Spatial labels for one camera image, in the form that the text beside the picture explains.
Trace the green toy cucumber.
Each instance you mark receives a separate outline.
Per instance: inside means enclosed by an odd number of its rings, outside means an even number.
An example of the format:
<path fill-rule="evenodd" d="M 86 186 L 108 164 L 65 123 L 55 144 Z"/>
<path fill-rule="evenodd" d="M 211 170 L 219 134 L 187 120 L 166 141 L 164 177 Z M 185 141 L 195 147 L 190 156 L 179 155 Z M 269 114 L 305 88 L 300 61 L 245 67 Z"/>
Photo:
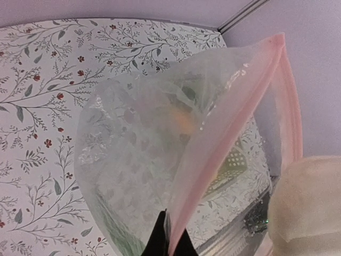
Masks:
<path fill-rule="evenodd" d="M 96 220 L 116 255 L 141 255 L 144 243 L 133 235 L 101 194 L 96 194 Z"/>

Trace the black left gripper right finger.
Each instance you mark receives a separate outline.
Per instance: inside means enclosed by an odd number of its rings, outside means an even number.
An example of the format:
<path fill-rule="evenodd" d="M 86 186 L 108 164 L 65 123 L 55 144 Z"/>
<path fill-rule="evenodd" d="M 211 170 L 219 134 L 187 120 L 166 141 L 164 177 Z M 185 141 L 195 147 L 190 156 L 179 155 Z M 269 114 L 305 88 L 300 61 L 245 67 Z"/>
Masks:
<path fill-rule="evenodd" d="M 195 250 L 190 236 L 185 229 L 174 252 L 175 256 L 198 256 L 199 254 Z"/>

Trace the green white toy bok choy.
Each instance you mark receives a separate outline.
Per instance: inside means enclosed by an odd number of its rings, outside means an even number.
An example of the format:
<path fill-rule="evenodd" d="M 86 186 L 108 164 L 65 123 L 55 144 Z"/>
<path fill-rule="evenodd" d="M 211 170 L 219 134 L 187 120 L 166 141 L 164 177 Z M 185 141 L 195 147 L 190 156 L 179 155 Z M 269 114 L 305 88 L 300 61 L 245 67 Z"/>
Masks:
<path fill-rule="evenodd" d="M 271 240 L 340 232 L 340 157 L 314 156 L 290 164 L 269 204 Z"/>

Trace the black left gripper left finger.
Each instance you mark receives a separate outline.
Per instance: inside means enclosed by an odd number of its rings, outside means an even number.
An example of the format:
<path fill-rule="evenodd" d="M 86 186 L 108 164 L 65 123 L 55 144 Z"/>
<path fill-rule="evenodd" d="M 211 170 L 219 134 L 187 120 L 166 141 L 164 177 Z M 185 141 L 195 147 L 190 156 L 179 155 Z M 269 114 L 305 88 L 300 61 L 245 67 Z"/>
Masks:
<path fill-rule="evenodd" d="M 166 211 L 161 211 L 154 225 L 147 245 L 142 256 L 166 256 L 168 255 L 168 243 L 166 242 L 166 234 L 164 222 Z"/>

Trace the clear pink zip top bag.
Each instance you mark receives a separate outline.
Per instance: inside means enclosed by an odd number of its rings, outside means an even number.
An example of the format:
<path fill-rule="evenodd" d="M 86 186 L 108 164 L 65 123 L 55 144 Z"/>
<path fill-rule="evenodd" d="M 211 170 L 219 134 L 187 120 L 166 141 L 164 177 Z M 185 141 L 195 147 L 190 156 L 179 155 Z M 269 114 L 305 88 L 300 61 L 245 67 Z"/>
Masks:
<path fill-rule="evenodd" d="M 180 134 L 172 107 L 196 118 L 192 135 Z M 205 50 L 162 73 L 101 82 L 80 113 L 74 164 L 96 224 L 101 194 L 146 246 L 166 211 L 168 255 L 174 255 L 185 229 L 191 239 L 192 219 L 207 200 L 203 195 L 251 121 L 263 143 L 272 195 L 281 172 L 303 154 L 284 34 L 246 47 Z"/>

